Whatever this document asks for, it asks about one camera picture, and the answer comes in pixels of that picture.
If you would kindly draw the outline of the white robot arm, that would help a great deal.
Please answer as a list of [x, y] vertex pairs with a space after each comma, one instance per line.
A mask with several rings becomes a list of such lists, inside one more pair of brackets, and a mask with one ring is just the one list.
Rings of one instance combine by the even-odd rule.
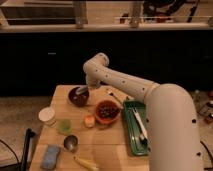
[[190, 94], [181, 86], [128, 75], [108, 67], [98, 53], [83, 64], [86, 84], [102, 82], [145, 104], [149, 171], [204, 171], [197, 112]]

